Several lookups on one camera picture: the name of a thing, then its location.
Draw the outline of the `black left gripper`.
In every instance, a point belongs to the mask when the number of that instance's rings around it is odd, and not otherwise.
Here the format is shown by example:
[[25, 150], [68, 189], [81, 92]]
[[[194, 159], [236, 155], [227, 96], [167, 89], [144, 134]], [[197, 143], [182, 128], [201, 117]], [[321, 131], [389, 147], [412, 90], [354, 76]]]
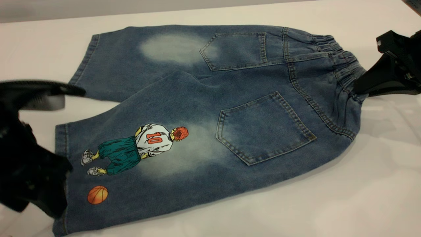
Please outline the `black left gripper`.
[[31, 203], [53, 219], [67, 208], [69, 160], [39, 146], [32, 128], [17, 114], [1, 109], [0, 201], [22, 212]]

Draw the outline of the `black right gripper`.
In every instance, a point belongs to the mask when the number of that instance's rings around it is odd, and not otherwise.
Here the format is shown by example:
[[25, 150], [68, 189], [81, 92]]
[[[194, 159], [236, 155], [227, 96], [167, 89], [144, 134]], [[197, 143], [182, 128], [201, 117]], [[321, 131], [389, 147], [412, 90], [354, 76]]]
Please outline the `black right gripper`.
[[390, 30], [377, 37], [377, 49], [383, 55], [355, 81], [355, 93], [420, 94], [420, 40], [420, 31], [406, 37]]

